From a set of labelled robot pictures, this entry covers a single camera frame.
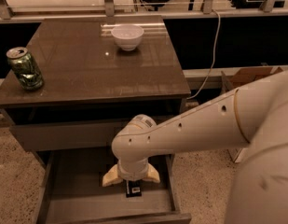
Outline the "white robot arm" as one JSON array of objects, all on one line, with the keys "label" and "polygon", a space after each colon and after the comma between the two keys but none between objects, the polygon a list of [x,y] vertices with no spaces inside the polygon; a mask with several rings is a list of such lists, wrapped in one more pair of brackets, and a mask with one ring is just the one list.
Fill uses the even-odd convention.
[{"label": "white robot arm", "polygon": [[288,224],[288,70],[229,91],[155,123],[134,117],[112,142],[118,162],[103,185],[159,181],[157,155],[244,147],[225,224]]}]

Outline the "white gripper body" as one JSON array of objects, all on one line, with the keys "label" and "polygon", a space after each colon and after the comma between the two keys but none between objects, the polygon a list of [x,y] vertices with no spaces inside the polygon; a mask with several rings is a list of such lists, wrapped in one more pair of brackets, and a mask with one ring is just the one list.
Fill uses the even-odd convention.
[{"label": "white gripper body", "polygon": [[148,171],[148,160],[129,162],[119,160],[117,163],[118,174],[125,180],[137,181],[144,179]]}]

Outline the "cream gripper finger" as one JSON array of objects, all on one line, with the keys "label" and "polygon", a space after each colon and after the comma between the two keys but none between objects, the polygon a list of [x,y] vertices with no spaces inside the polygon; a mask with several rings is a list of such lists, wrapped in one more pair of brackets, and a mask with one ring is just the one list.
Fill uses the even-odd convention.
[{"label": "cream gripper finger", "polygon": [[119,184],[123,179],[118,174],[117,165],[115,164],[104,176],[103,176],[103,186],[109,187],[111,185]]},{"label": "cream gripper finger", "polygon": [[146,175],[144,177],[144,181],[154,182],[154,183],[160,182],[159,173],[157,169],[151,164],[148,164],[148,168],[147,168]]}]

